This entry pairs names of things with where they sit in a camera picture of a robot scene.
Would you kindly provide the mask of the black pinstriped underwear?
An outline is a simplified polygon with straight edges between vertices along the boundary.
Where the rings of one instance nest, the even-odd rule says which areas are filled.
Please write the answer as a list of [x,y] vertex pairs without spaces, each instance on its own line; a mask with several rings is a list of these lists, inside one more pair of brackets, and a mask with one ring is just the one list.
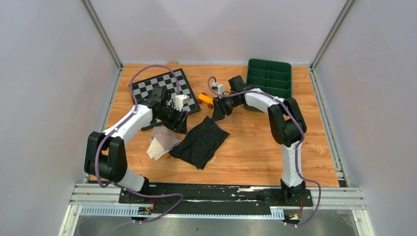
[[210,117],[205,117],[169,154],[202,170],[229,135]]

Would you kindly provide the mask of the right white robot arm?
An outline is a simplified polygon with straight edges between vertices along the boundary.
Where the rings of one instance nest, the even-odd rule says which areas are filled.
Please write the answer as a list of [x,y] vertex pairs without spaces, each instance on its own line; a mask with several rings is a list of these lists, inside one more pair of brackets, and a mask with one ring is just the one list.
[[225,95],[222,86],[214,76],[209,77],[208,87],[215,94],[212,120],[218,121],[229,116],[233,108],[248,105],[268,115],[271,134],[280,145],[283,174],[280,180],[281,200],[294,205],[306,190],[301,171],[301,146],[305,138],[306,123],[293,98],[279,98],[260,88],[246,84],[241,76],[229,80],[230,93]]

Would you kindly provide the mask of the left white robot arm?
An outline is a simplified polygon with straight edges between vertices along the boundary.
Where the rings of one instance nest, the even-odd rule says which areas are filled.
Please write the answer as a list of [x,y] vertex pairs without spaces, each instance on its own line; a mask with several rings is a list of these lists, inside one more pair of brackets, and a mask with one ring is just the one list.
[[177,94],[171,103],[171,94],[165,87],[155,86],[145,98],[134,98],[132,109],[115,125],[103,132],[93,131],[88,136],[84,171],[97,178],[105,179],[116,186],[132,192],[139,203],[150,199],[149,180],[130,170],[126,157],[126,145],[154,118],[175,133],[187,132],[188,111],[184,105],[190,97]]

